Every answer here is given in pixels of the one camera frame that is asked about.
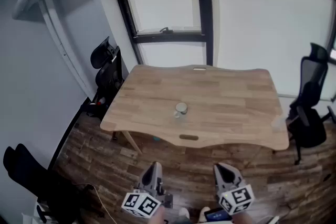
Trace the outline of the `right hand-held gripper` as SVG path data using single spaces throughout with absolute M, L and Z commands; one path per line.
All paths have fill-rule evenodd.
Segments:
M 238 169 L 217 163 L 214 165 L 214 176 L 217 203 L 229 215 L 243 212 L 253 204 L 255 195 L 251 184 L 246 184 Z

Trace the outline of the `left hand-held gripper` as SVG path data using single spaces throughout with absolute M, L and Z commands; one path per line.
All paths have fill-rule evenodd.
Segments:
M 173 195 L 162 187 L 162 165 L 153 162 L 141 175 L 139 186 L 126 193 L 121 208 L 136 217 L 151 218 L 160 206 L 172 208 Z

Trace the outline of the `white ceramic mug with teabag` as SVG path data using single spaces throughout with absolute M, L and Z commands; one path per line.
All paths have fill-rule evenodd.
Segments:
M 176 119 L 184 116 L 187 114 L 188 111 L 188 107 L 187 104 L 184 102 L 180 102 L 175 106 L 175 112 L 174 112 L 174 117 Z

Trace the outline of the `person's right forearm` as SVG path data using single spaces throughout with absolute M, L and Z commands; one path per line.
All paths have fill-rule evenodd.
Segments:
M 233 224 L 255 224 L 254 219 L 247 212 L 231 215 Z

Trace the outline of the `person's left forearm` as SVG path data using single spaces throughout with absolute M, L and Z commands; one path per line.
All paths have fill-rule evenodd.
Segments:
M 165 207 L 160 206 L 152 217 L 152 224 L 165 224 L 164 221 Z

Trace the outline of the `wooden table leg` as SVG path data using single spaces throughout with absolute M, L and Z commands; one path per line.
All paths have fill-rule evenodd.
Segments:
M 132 145 L 132 147 L 139 153 L 142 154 L 142 151 L 140 148 L 137 146 L 136 142 L 132 138 L 131 134 L 128 131 L 122 131 L 122 134 L 124 137 L 128 140 L 128 142 Z

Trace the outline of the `dark smartphone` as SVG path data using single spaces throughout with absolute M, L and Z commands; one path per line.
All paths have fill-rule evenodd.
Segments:
M 232 217 L 223 209 L 216 208 L 204 212 L 207 222 L 231 221 Z

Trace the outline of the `person's right shoe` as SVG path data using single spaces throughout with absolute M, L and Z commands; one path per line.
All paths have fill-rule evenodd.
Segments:
M 210 211 L 210 207 L 203 207 L 199 213 L 198 223 L 204 223 L 207 221 L 205 213 Z

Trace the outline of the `person's shoe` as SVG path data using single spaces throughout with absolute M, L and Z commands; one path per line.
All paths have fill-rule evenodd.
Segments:
M 189 211 L 188 211 L 186 208 L 184 208 L 184 207 L 182 207 L 182 208 L 179 210 L 178 216 L 179 216 L 180 218 L 184 219 L 184 220 L 185 220 L 185 219 L 187 219 L 187 220 L 190 219 L 190 213 L 189 213 Z
M 199 213 L 198 223 L 204 223 L 207 221 L 205 213 L 210 211 L 210 207 L 203 207 Z

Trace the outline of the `person's left shoe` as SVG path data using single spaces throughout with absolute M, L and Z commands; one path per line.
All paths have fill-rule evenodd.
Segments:
M 189 211 L 188 211 L 186 208 L 184 208 L 184 207 L 182 207 L 182 208 L 179 210 L 178 216 L 179 216 L 180 218 L 184 219 L 184 220 L 185 220 L 185 219 L 187 219 L 187 220 L 190 219 L 190 213 L 189 213 Z

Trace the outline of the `white table edge fitting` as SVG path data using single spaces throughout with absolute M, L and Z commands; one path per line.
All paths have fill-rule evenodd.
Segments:
M 286 116 L 278 115 L 271 122 L 271 127 L 275 131 L 285 131 L 287 129 Z

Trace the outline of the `small red and white object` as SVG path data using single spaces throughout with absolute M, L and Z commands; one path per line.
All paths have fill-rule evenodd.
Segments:
M 105 97 L 101 97 L 101 98 L 96 97 L 89 105 L 103 107 L 106 105 L 106 99 Z

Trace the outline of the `black mesh office chair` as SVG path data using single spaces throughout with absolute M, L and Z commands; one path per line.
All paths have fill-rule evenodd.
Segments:
M 328 53 L 325 48 L 311 43 L 309 56 L 304 56 L 300 64 L 300 90 L 291 103 L 287 117 L 287 130 L 295 140 L 298 159 L 301 161 L 301 148 L 312 148 L 326 141 L 324 121 L 331 118 L 336 124 L 336 115 L 328 106 L 328 114 L 320 117 L 314 106 L 320 101 L 322 87 L 328 72 Z

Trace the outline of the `black office chair with headrest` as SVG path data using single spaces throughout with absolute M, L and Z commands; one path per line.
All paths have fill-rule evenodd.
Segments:
M 107 37 L 92 52 L 90 61 L 91 65 L 98 70 L 95 78 L 98 88 L 93 100 L 96 97 L 105 97 L 106 105 L 98 107 L 83 104 L 81 110 L 90 117 L 102 120 L 124 82 L 120 48 L 112 47 Z

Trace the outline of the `black window frame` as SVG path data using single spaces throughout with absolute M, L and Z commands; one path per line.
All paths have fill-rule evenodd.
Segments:
M 137 63 L 213 64 L 212 0 L 117 0 Z M 163 34 L 168 27 L 174 33 Z

